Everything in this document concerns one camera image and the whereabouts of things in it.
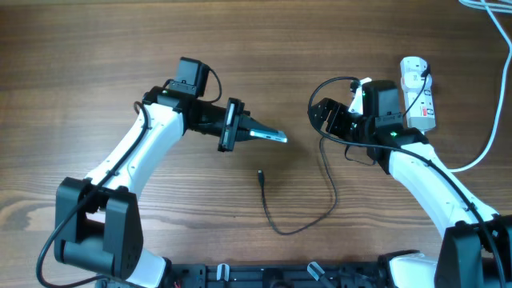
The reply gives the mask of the Galaxy S25 smartphone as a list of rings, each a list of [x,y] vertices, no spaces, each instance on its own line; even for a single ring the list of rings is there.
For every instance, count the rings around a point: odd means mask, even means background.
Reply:
[[[272,131],[268,131],[268,130],[252,129],[252,130],[250,130],[250,136],[253,138],[261,138],[261,139],[282,142],[282,143],[288,142],[287,136],[285,135],[285,133],[283,131],[280,131],[280,130],[272,132]]]

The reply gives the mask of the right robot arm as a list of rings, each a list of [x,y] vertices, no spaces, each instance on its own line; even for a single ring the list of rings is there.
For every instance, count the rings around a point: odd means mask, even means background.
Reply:
[[[394,82],[350,79],[360,110],[331,98],[309,101],[307,115],[324,138],[359,146],[414,196],[442,237],[438,259],[416,250],[384,254],[388,287],[509,287],[511,217],[473,195],[449,172],[426,136],[403,125]]]

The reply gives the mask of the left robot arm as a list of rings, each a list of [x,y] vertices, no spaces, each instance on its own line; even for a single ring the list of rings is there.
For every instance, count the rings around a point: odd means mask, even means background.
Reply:
[[[94,272],[96,279],[138,287],[170,284],[172,263],[143,247],[138,200],[154,169],[188,130],[219,139],[218,151],[236,142],[286,142],[280,130],[250,116],[244,103],[204,101],[213,70],[182,57],[175,78],[137,103],[138,118],[110,155],[83,179],[65,178],[57,189],[55,230],[47,248],[63,264]]]

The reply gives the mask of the white USB charger plug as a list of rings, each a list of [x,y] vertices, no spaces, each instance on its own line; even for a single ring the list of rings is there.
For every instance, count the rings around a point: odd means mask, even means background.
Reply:
[[[405,92],[419,92],[421,89],[429,90],[431,85],[432,77],[430,75],[422,76],[421,71],[405,72],[401,77],[401,86]]]

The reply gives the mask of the white power strip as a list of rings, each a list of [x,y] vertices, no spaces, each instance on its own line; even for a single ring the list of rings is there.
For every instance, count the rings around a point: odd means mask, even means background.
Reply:
[[[424,59],[416,56],[405,57],[400,62],[401,77],[405,72],[417,70],[422,76],[431,76],[430,65]],[[409,128],[416,128],[423,134],[436,127],[434,101],[431,88],[419,92],[405,92],[404,103],[406,123]]]

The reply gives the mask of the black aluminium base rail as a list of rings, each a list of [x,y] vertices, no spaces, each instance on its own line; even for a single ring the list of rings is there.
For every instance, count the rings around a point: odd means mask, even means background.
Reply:
[[[324,265],[174,265],[167,287],[386,287],[386,271],[376,262]]]

